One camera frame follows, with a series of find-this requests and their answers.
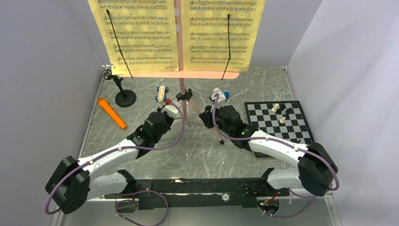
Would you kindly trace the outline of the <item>pink music stand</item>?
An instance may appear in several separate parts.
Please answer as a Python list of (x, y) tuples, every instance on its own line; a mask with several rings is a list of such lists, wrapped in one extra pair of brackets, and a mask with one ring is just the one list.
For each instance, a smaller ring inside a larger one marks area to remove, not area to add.
[[(238, 77), (240, 72), (228, 72), (228, 71), (186, 71), (184, 69), (183, 62), (183, 39), (182, 39), (182, 17), (181, 17), (181, 0), (174, 0), (175, 3), (175, 16), (176, 16), (176, 34), (178, 44), (178, 56), (179, 56), (179, 70), (170, 72), (160, 73), (140, 73), (134, 77), (148, 77), (148, 78), (177, 78), (179, 80), (180, 90), (178, 93), (178, 99), (183, 101), (183, 121), (188, 121), (188, 106), (194, 106), (193, 100), (190, 98), (190, 91), (185, 85), (185, 80), (188, 78), (201, 78), (201, 79), (235, 79)], [(104, 68), (109, 68), (112, 71), (112, 65), (109, 63)], [(117, 75), (120, 78), (128, 78), (126, 75)]]

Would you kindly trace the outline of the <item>black microphone stand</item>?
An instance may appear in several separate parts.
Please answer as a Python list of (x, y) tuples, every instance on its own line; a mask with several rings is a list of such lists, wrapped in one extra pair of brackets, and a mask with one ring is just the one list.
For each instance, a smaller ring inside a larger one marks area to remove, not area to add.
[(120, 90), (115, 96), (115, 103), (119, 107), (130, 107), (136, 102), (136, 94), (132, 90), (123, 89), (121, 82), (123, 78), (113, 75), (111, 69), (105, 68), (103, 72), (103, 78), (105, 80), (113, 80)]

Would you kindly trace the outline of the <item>orange toy microphone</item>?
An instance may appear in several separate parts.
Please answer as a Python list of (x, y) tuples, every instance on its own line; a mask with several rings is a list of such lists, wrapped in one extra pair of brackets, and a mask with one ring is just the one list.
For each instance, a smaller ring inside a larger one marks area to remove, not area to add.
[(122, 118), (115, 112), (115, 110), (109, 105), (108, 101), (104, 98), (99, 98), (97, 100), (98, 106), (104, 110), (112, 120), (122, 129), (126, 130), (128, 128), (127, 124), (122, 120)]

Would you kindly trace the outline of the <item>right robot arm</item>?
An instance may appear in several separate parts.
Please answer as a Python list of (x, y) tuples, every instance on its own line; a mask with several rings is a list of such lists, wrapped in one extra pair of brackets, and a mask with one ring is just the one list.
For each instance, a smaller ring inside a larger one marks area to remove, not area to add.
[(285, 188), (303, 188), (322, 197), (340, 187), (338, 167), (320, 143), (298, 144), (270, 135), (244, 123), (231, 105), (216, 109), (208, 105), (199, 118), (207, 128), (215, 129), (237, 148), (263, 153), (291, 165), (289, 169), (270, 168), (265, 172), (265, 179), (259, 184), (264, 195)]

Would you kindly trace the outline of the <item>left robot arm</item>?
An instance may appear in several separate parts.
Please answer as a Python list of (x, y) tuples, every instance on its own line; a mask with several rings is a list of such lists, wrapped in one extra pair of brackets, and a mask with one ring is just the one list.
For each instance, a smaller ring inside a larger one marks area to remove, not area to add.
[(70, 214), (87, 200), (107, 193), (119, 193), (124, 198), (132, 196), (136, 189), (135, 180), (127, 171), (104, 173), (157, 150), (155, 144), (182, 114), (181, 104), (168, 100), (167, 105), (149, 114), (144, 124), (115, 146), (77, 160), (72, 156), (63, 158), (45, 185), (49, 194), (45, 213), (52, 215), (61, 211)]

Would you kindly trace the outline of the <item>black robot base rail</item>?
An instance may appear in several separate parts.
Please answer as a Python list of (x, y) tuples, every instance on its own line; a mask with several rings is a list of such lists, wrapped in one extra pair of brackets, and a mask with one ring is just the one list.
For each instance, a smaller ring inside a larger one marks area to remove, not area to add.
[(275, 190), (261, 178), (138, 179), (134, 197), (139, 210), (169, 207), (241, 206), (255, 208), (258, 201), (287, 197), (286, 188)]

